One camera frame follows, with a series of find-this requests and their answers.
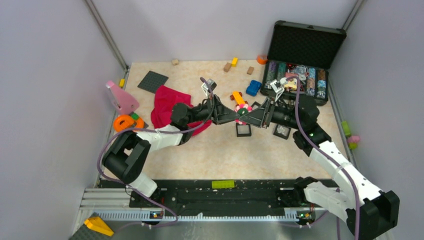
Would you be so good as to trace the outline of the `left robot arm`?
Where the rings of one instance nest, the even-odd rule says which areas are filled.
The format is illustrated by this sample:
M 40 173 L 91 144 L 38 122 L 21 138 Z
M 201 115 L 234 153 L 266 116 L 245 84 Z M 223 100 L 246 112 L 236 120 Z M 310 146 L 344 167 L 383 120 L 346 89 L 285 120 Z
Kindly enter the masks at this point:
M 212 121 L 215 125 L 234 122 L 240 115 L 223 105 L 216 95 L 204 99 L 203 103 L 190 107 L 176 103 L 171 112 L 171 123 L 156 129 L 122 132 L 101 157 L 101 165 L 119 181 L 141 193 L 141 200 L 149 207 L 160 202 L 158 185 L 142 172 L 151 152 L 167 147 L 180 146 L 194 134 L 191 123 Z

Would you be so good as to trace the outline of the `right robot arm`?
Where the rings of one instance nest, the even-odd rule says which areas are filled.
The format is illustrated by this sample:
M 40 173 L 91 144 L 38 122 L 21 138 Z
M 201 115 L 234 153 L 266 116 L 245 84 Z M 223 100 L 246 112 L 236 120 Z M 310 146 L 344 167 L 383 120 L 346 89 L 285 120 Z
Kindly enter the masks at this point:
M 339 187 L 325 186 L 312 177 L 300 177 L 293 200 L 299 206 L 319 205 L 346 223 L 356 240 L 373 240 L 398 224 L 400 198 L 383 191 L 347 160 L 330 136 L 317 123 L 320 111 L 313 97 L 300 95 L 292 109 L 277 106 L 269 99 L 240 120 L 256 127 L 270 123 L 297 129 L 293 139 L 297 147 L 317 162 Z

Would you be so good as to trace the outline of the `white silver brooch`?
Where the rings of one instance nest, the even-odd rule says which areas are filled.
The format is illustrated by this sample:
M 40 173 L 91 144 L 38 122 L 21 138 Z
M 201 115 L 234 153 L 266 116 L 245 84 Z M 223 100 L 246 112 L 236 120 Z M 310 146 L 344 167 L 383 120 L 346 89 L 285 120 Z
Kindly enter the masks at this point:
M 279 126 L 277 128 L 277 133 L 282 135 L 282 136 L 287 136 L 289 131 L 290 131 L 290 129 L 287 128 L 287 127 L 284 127 L 284 126 Z

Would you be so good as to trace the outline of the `pink flower brooch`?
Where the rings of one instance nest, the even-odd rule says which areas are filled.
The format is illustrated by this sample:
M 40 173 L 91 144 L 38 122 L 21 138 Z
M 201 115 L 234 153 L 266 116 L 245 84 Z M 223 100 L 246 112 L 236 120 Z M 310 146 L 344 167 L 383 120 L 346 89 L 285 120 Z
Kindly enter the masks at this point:
M 248 113 L 249 113 L 249 112 L 251 112 L 252 110 L 253 110 L 253 108 L 252 108 L 250 105 L 246 104 L 246 103 L 244 103 L 244 104 L 238 104 L 238 105 L 235 107 L 235 109 L 234 109 L 234 111 L 235 111 L 237 114 L 239 114 L 240 116 L 243 116 L 243 115 L 245 115 L 245 114 L 248 114 Z M 247 125 L 247 123 L 246 123 L 246 122 L 241 121 L 241 120 L 239 120 L 239 119 L 236 119 L 236 120 L 235 120 L 235 122 L 236 122 L 237 124 L 239 124 L 239 125 Z

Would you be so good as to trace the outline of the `magenta garment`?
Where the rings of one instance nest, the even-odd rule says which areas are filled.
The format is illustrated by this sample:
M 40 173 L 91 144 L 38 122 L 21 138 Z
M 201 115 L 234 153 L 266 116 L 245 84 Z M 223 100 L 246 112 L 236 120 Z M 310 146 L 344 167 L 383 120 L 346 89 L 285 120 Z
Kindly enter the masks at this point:
M 160 86 L 154 96 L 154 108 L 150 114 L 154 128 L 162 128 L 171 123 L 172 109 L 177 103 L 193 107 L 192 96 L 176 91 L 164 85 Z

